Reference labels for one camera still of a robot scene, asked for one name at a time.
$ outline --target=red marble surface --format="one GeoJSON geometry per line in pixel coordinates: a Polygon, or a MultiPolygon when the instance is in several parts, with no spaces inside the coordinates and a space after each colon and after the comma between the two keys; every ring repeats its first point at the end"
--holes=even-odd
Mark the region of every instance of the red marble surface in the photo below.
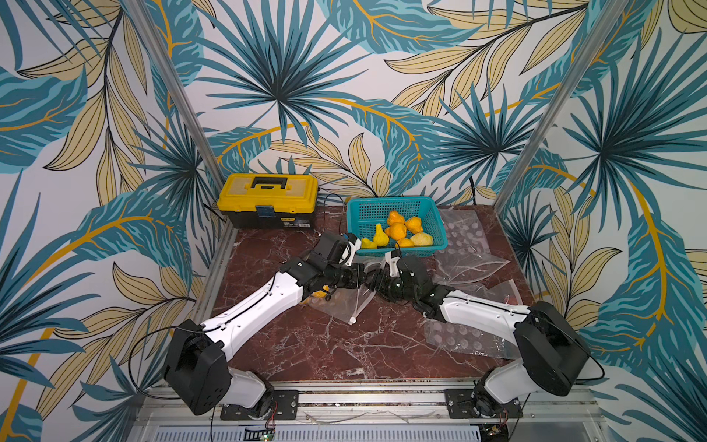
{"type": "MultiPolygon", "coordinates": [[[[514,279],[524,303],[532,295],[491,206],[476,210],[491,253],[510,262],[481,281],[492,287],[514,279]]],[[[325,221],[339,230],[341,208],[317,208],[317,226],[325,221]]],[[[342,230],[346,229],[344,219],[342,230]]],[[[236,238],[213,314],[234,306],[261,287],[283,261],[310,249],[316,231],[241,230],[236,238]]],[[[433,274],[435,261],[425,259],[433,274]]],[[[427,344],[424,318],[411,306],[398,306],[375,297],[348,325],[314,308],[296,306],[258,332],[235,355],[231,366],[251,370],[268,380],[332,380],[388,378],[479,377],[507,361],[486,356],[450,353],[427,344]]]]}

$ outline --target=plastic bag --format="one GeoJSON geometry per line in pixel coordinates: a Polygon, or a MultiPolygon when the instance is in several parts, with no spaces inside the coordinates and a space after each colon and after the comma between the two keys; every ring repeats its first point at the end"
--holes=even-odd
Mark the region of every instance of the plastic bag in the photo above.
{"type": "Polygon", "coordinates": [[[477,213],[473,210],[440,210],[449,245],[434,257],[437,271],[452,284],[481,281],[509,261],[491,255],[477,213]]]}
{"type": "MultiPolygon", "coordinates": [[[[482,284],[448,284],[466,294],[507,304],[520,304],[520,294],[515,282],[510,279],[491,289],[482,284]]],[[[518,347],[502,337],[462,324],[442,323],[434,319],[426,320],[425,339],[428,344],[445,351],[462,354],[478,354],[492,358],[517,359],[518,347]]]]}
{"type": "MultiPolygon", "coordinates": [[[[356,257],[354,262],[363,262],[364,271],[367,272],[372,266],[380,265],[382,258],[356,257]]],[[[356,317],[370,303],[375,295],[374,291],[361,287],[359,289],[337,289],[327,301],[324,298],[310,296],[305,303],[312,308],[335,317],[338,320],[353,325],[356,317]]]]}

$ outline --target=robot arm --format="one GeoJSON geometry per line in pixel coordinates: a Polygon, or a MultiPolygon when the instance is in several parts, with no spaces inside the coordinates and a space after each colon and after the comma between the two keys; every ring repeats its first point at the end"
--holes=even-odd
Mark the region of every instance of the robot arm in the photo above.
{"type": "Polygon", "coordinates": [[[312,293],[363,285],[362,264],[352,264],[361,240],[353,234],[324,232],[304,257],[285,262],[263,287],[230,310],[197,325],[176,329],[164,378],[191,411],[203,414],[220,402],[240,405],[254,417],[267,411],[272,387],[249,371],[228,367],[239,348],[268,322],[312,293]]]}
{"type": "Polygon", "coordinates": [[[516,398],[545,390],[567,396],[589,359],[583,339],[552,306],[513,306],[434,284],[418,257],[386,255],[367,284],[388,301],[410,301],[426,318],[469,325],[518,346],[521,357],[484,374],[469,402],[473,417],[494,417],[517,405],[516,398]]]}
{"type": "Polygon", "coordinates": [[[469,402],[471,417],[494,417],[513,408],[520,395],[545,390],[569,394],[589,358],[589,349],[554,307],[511,306],[434,284],[415,256],[389,252],[369,273],[352,264],[361,240],[325,232],[305,257],[285,262],[263,287],[202,324],[184,321],[165,360],[164,378],[191,411],[203,414],[218,403],[240,405],[252,417],[266,414],[273,388],[255,374],[228,367],[239,348],[273,320],[317,291],[366,285],[387,301],[411,301],[427,318],[469,325],[518,346],[521,358],[487,372],[469,402]]]}

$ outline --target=tropical leaf wallpaper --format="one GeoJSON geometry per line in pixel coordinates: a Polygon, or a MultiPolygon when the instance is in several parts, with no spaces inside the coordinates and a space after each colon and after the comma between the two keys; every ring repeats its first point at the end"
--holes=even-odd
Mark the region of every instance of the tropical leaf wallpaper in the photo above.
{"type": "MultiPolygon", "coordinates": [[[[609,1],[146,7],[224,175],[491,204],[609,1]]],[[[218,189],[121,2],[0,18],[0,442],[121,441],[129,348],[201,296],[218,189]]],[[[705,30],[702,0],[630,0],[501,214],[607,367],[618,441],[707,440],[705,30]]],[[[142,388],[166,339],[133,358],[142,388]]]]}
{"type": "MultiPolygon", "coordinates": [[[[147,6],[189,84],[196,6],[147,6]]],[[[121,441],[127,364],[154,385],[169,336],[129,350],[201,296],[217,189],[119,1],[2,1],[0,18],[0,441],[121,441]]]]}
{"type": "Polygon", "coordinates": [[[638,4],[501,218],[537,298],[606,367],[590,384],[614,438],[705,441],[707,2],[638,4]]]}

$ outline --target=lemon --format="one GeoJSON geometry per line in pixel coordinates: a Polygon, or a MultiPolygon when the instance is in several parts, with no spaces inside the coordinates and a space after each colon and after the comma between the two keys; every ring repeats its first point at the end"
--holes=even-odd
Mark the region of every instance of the lemon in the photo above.
{"type": "Polygon", "coordinates": [[[432,245],[432,236],[423,232],[415,233],[410,240],[418,247],[432,245]]]}
{"type": "Polygon", "coordinates": [[[422,220],[418,216],[408,218],[407,221],[405,221],[405,227],[407,227],[407,230],[411,231],[412,233],[420,233],[423,231],[422,220]]]}
{"type": "Polygon", "coordinates": [[[373,242],[378,247],[388,245],[388,243],[390,242],[390,238],[388,238],[388,235],[383,232],[383,227],[380,224],[375,225],[375,235],[373,236],[373,242]]]}
{"type": "Polygon", "coordinates": [[[401,240],[398,240],[397,243],[400,247],[415,247],[415,243],[413,243],[408,238],[403,238],[401,240]]]}
{"type": "Polygon", "coordinates": [[[395,223],[404,223],[405,218],[403,218],[403,216],[401,214],[397,213],[397,211],[392,210],[388,214],[388,221],[387,222],[388,222],[388,226],[392,226],[395,223]]]}
{"type": "Polygon", "coordinates": [[[407,227],[403,223],[393,223],[388,230],[388,235],[393,238],[393,241],[401,240],[407,235],[407,227]]]}
{"type": "Polygon", "coordinates": [[[374,243],[373,241],[369,240],[368,238],[364,238],[361,240],[361,248],[362,249],[377,249],[378,245],[374,243]]]}

